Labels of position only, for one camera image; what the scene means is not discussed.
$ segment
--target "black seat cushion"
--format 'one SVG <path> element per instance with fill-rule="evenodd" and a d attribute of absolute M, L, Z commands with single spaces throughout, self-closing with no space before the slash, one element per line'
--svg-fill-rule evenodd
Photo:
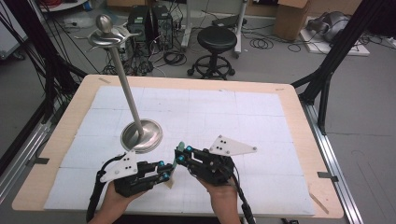
<path fill-rule="evenodd" d="M 236 35 L 227 28 L 209 26 L 204 28 L 197 36 L 198 43 L 205 49 L 222 53 L 236 45 Z"/>

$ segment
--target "hand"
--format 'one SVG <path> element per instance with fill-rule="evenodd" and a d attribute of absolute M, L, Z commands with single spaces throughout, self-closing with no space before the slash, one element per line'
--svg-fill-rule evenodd
<path fill-rule="evenodd" d="M 210 194 L 210 202 L 213 212 L 221 224 L 240 224 L 241 221 L 237 209 L 237 192 L 234 186 L 213 186 L 202 179 L 198 181 Z"/>
<path fill-rule="evenodd" d="M 119 218 L 128 204 L 134 199 L 140 197 L 145 191 L 125 198 L 118 194 L 114 187 L 114 182 L 108 183 L 105 199 L 99 212 L 93 217 L 89 224 L 110 224 Z"/>

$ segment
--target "cardboard box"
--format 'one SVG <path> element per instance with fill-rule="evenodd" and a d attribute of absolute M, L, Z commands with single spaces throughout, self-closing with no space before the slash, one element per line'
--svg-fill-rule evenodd
<path fill-rule="evenodd" d="M 274 35 L 293 41 L 304 26 L 310 8 L 310 1 L 279 0 L 278 3 Z"/>

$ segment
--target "stool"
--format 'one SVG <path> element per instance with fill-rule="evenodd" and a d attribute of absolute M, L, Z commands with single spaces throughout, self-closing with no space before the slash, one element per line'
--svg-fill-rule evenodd
<path fill-rule="evenodd" d="M 205 49 L 209 50 L 211 55 L 199 58 L 192 68 L 187 71 L 189 76 L 194 74 L 195 69 L 202 75 L 201 78 L 221 77 L 227 80 L 227 75 L 233 76 L 235 70 L 231 68 L 231 64 L 224 58 L 219 56 L 222 52 L 233 49 L 236 45 L 236 35 L 227 28 L 219 26 L 209 26 L 203 29 L 197 36 L 198 43 Z M 201 60 L 210 58 L 209 63 L 200 63 Z M 218 59 L 225 63 L 218 65 Z"/>

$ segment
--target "gray floor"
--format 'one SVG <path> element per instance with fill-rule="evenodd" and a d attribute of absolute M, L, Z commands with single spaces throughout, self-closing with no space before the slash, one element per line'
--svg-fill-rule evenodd
<path fill-rule="evenodd" d="M 90 12 L 92 16 L 103 9 Z M 206 16 L 203 25 L 213 18 Z M 247 18 L 247 27 L 262 27 L 273 20 Z M 122 24 L 124 17 L 116 24 Z M 84 36 L 91 29 L 81 29 L 71 35 Z M 188 77 L 187 69 L 200 55 L 205 54 L 195 43 L 192 34 L 186 52 L 187 62 L 181 66 L 162 66 L 162 72 L 154 70 L 148 76 Z M 71 41 L 64 39 L 72 63 L 82 70 L 95 74 Z M 90 46 L 85 40 L 76 41 L 85 50 Z M 236 71 L 230 81 L 291 83 L 314 72 L 325 55 L 301 51 L 292 52 L 289 44 L 274 42 L 271 49 L 254 49 L 243 38 L 243 53 L 235 59 L 231 52 L 224 53 Z M 369 57 L 347 56 L 333 76 L 327 113 L 327 133 L 344 172 L 346 182 L 361 212 L 364 223 L 396 223 L 396 50 L 370 43 L 366 46 Z M 87 57 L 99 71 L 106 65 L 106 55 L 101 49 L 87 53 Z M 7 60 L 0 63 L 1 151 L 2 155 L 30 118 L 43 99 L 38 78 L 28 60 Z M 11 208 L 24 178 L 27 167 L 14 188 L 0 205 L 1 223 L 83 223 L 81 213 L 18 212 Z M 347 223 L 344 218 L 336 220 L 299 219 L 300 223 Z M 281 223 L 278 218 L 258 218 L 258 223 Z"/>

